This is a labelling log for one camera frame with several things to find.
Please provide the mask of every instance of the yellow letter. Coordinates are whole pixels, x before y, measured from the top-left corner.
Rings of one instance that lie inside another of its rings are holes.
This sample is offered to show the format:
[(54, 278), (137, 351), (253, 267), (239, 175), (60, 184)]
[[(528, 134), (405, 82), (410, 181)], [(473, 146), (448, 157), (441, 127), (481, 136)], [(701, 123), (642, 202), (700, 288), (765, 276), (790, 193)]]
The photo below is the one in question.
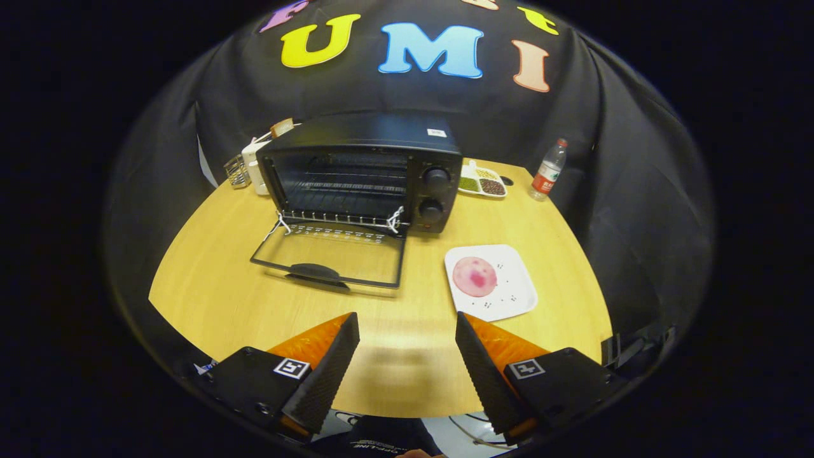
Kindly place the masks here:
[(511, 44), (520, 50), (520, 73), (514, 75), (514, 82), (531, 90), (548, 92), (545, 82), (545, 58), (549, 53), (532, 44), (512, 40)]
[(551, 33), (552, 35), (559, 35), (558, 31), (549, 27), (549, 24), (553, 26), (556, 24), (550, 20), (547, 20), (545, 16), (543, 16), (541, 13), (538, 13), (537, 11), (527, 10), (526, 8), (523, 7), (517, 7), (517, 9), (526, 13), (526, 19), (528, 19), (528, 22), (531, 22), (532, 25), (539, 27), (540, 29), (543, 29), (548, 33)]
[(316, 29), (316, 25), (306, 25), (291, 30), (280, 38), (282, 40), (282, 56), (280, 60), (286, 67), (300, 68), (309, 65), (321, 64), (342, 54), (348, 46), (351, 37), (351, 24), (361, 18), (360, 15), (344, 15), (335, 17), (325, 25), (332, 27), (328, 46), (319, 51), (310, 52), (305, 49), (308, 35)]
[(486, 8), (487, 10), (496, 10), (497, 5), (495, 5), (495, 0), (461, 0), (464, 3), (469, 3), (470, 5), (476, 5), (477, 7)]

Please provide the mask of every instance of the blue letter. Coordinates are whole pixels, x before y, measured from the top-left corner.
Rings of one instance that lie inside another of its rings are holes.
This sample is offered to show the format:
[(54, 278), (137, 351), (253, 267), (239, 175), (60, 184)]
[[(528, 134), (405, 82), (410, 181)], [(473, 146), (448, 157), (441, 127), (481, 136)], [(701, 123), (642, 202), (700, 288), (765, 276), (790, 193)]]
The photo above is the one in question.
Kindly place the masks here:
[(484, 75), (478, 68), (475, 56), (478, 38), (484, 35), (478, 29), (453, 25), (431, 41), (430, 38), (411, 22), (387, 24), (382, 32), (390, 36), (387, 44), (387, 60), (379, 65), (381, 73), (407, 73), (412, 65), (407, 63), (407, 52), (422, 72), (428, 71), (446, 53), (444, 63), (438, 71), (444, 75), (464, 78), (480, 78)]

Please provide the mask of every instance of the cable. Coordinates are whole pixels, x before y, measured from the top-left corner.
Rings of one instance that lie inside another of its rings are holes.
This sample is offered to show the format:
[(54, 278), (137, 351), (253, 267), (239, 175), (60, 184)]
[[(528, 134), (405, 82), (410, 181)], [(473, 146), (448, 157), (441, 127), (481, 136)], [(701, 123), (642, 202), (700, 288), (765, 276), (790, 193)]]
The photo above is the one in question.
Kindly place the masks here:
[(479, 417), (479, 416), (474, 416), (474, 415), (471, 415), (471, 414), (469, 414), (469, 413), (465, 413), (464, 415), (466, 415), (466, 416), (468, 416), (468, 417), (470, 417), (470, 418), (474, 418), (474, 419), (476, 419), (476, 420), (480, 420), (480, 421), (482, 421), (483, 423), (492, 423), (492, 422), (491, 422), (491, 421), (489, 421), (489, 420), (486, 420), (486, 419), (481, 418), (481, 417)]
[(449, 416), (448, 418), (449, 418), (449, 421), (452, 421), (452, 422), (453, 422), (453, 425), (456, 425), (456, 426), (458, 427), (458, 429), (460, 429), (460, 430), (461, 430), (461, 432), (462, 432), (462, 433), (464, 433), (464, 434), (466, 434), (467, 436), (469, 436), (469, 437), (470, 437), (470, 438), (471, 438), (471, 439), (474, 441), (474, 443), (476, 443), (476, 444), (478, 444), (478, 445), (485, 445), (485, 446), (487, 446), (487, 447), (492, 447), (492, 448), (500, 448), (500, 449), (502, 449), (502, 450), (514, 450), (514, 447), (504, 447), (504, 446), (502, 446), (502, 445), (498, 445), (498, 444), (505, 444), (505, 442), (503, 442), (503, 443), (492, 443), (492, 442), (487, 442), (487, 441), (484, 441), (484, 440), (483, 440), (483, 439), (481, 439), (481, 438), (476, 438), (476, 437), (475, 437), (475, 436), (473, 436), (473, 435), (472, 435), (472, 434), (471, 434), (469, 431), (467, 431), (466, 429), (463, 429), (463, 427), (462, 427), (462, 426), (460, 426), (460, 425), (457, 423), (457, 421), (453, 420), (453, 418), (452, 418), (451, 416)]

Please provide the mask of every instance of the yellow table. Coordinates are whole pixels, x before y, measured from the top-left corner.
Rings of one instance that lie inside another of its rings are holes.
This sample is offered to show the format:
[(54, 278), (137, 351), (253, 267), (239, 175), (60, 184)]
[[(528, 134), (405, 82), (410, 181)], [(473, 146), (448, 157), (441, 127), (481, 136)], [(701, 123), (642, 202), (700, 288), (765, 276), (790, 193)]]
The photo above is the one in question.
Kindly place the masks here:
[(572, 346), (601, 362), (611, 321), (596, 277), (554, 204), (526, 193), (520, 167), (479, 161), (514, 180), (502, 200), (458, 193), (438, 236), (408, 236), (394, 297), (310, 288), (249, 259), (276, 222), (274, 203), (224, 183), (195, 211), (155, 273), (150, 301), (216, 360), (243, 346), (267, 349), (355, 311), (361, 341), (333, 408), (429, 417), (483, 410), (455, 345), (444, 255), (457, 246), (508, 244), (520, 252), (539, 301), (496, 324), (547, 350)]

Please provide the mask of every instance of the oven knob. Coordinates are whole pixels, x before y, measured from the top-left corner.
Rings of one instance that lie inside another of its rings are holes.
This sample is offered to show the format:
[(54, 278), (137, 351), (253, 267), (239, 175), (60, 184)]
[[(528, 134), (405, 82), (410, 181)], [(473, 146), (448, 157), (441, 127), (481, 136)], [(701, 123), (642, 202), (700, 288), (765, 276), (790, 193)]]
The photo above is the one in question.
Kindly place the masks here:
[(430, 194), (440, 194), (449, 186), (449, 174), (444, 169), (433, 168), (424, 172), (424, 184)]
[(438, 222), (444, 217), (444, 206), (435, 199), (427, 199), (418, 206), (418, 214), (424, 222)]

